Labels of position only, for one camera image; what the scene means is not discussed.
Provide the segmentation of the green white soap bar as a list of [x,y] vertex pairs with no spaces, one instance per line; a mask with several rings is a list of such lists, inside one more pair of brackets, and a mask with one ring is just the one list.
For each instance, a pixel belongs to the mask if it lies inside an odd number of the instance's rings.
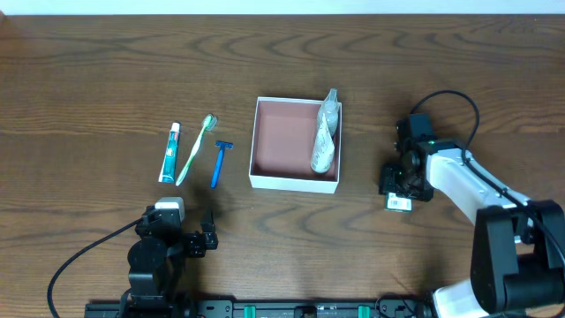
[[412,201],[411,199],[399,197],[395,193],[387,193],[385,209],[395,212],[410,213],[412,211]]

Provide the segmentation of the white tube gold cap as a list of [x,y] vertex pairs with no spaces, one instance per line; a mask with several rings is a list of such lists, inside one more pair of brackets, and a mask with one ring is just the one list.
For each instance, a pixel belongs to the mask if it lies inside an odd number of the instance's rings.
[[319,174],[328,172],[334,161],[334,155],[335,144],[329,131],[326,115],[322,113],[318,121],[311,157],[312,170]]

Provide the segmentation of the blue liquid clear bottle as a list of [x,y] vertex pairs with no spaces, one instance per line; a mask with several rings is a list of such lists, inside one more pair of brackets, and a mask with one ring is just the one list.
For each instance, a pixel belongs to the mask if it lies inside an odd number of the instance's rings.
[[321,125],[322,119],[325,118],[331,136],[335,135],[338,125],[340,105],[337,100],[337,89],[331,88],[318,112],[318,125]]

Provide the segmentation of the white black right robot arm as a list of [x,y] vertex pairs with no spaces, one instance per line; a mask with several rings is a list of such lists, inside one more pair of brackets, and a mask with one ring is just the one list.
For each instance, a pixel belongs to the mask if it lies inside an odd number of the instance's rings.
[[452,140],[406,138],[382,166],[379,193],[392,210],[444,193],[474,226],[468,279],[432,294],[437,317],[522,314],[564,301],[564,211],[506,187]]

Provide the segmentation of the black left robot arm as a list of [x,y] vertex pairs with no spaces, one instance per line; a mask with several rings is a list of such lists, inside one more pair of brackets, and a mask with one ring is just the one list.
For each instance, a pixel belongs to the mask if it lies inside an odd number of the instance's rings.
[[214,214],[208,210],[200,221],[201,230],[185,232],[178,208],[149,206],[135,231],[140,241],[130,249],[128,279],[135,306],[166,308],[174,303],[177,283],[185,261],[202,258],[218,247]]

